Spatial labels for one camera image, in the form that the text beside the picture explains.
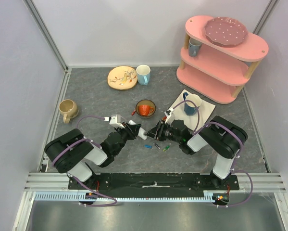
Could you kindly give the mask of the white remote control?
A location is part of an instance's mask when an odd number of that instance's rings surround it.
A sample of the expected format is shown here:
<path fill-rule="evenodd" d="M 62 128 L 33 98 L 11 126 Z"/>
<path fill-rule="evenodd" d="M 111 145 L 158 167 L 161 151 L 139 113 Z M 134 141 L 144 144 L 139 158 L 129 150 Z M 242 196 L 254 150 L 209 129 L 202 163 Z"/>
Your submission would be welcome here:
<path fill-rule="evenodd" d="M 136 122 L 133 120 L 129 120 L 128 122 L 130 125 L 136 125 Z M 138 136 L 142 138 L 143 140 L 146 140 L 148 137 L 145 135 L 146 130 L 143 129 L 142 127 L 139 128 Z"/>

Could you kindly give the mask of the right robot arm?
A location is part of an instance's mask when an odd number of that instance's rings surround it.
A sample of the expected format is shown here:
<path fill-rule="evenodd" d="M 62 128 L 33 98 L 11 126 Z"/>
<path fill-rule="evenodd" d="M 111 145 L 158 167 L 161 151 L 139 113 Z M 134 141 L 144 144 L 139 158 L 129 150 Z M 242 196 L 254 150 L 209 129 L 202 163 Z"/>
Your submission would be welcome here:
<path fill-rule="evenodd" d="M 171 124 L 160 120 L 144 135 L 157 141 L 175 141 L 179 143 L 179 148 L 189 155 L 195 154 L 207 145 L 211 146 L 218 156 L 210 184 L 218 190 L 227 185 L 227 177 L 230 175 L 234 159 L 248 139 L 245 130 L 220 116 L 215 116 L 194 133 L 189 131 L 183 120 L 173 120 Z"/>

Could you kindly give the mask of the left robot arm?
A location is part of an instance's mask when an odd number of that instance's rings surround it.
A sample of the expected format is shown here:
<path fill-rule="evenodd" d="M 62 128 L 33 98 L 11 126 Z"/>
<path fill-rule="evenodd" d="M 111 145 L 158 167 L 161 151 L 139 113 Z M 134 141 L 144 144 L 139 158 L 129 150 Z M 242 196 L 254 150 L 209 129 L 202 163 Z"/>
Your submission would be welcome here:
<path fill-rule="evenodd" d="M 59 173 L 69 173 L 79 179 L 78 182 L 84 189 L 91 189 L 96 181 L 85 160 L 106 167 L 114 161 L 114 157 L 120 153 L 128 140 L 137 137 L 145 140 L 145 133 L 146 130 L 141 124 L 130 120 L 111 132 L 101 144 L 97 144 L 75 128 L 49 142 L 44 152 Z"/>

